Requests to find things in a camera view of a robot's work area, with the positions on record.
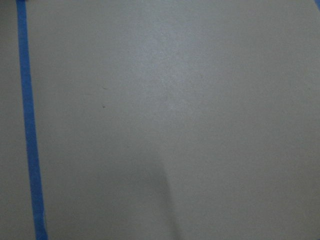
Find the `brown paper table cover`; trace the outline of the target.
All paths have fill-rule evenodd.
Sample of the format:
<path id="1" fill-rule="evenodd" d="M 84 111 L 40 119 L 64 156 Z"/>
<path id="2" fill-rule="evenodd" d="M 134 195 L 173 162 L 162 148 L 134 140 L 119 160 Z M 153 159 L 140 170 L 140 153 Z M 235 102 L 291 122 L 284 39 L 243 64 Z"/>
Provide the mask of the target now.
<path id="1" fill-rule="evenodd" d="M 317 240 L 313 0 L 28 0 L 50 240 Z"/>

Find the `blue tape line lengthwise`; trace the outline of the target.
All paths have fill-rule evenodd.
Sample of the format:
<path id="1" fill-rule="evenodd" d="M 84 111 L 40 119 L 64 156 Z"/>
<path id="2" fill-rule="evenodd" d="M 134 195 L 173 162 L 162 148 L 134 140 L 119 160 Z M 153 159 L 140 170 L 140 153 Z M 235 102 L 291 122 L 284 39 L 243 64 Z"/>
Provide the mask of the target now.
<path id="1" fill-rule="evenodd" d="M 23 121 L 35 238 L 37 240 L 47 240 L 48 233 L 45 223 L 45 207 L 42 192 L 30 69 L 26 2 L 24 0 L 17 0 L 16 9 Z"/>

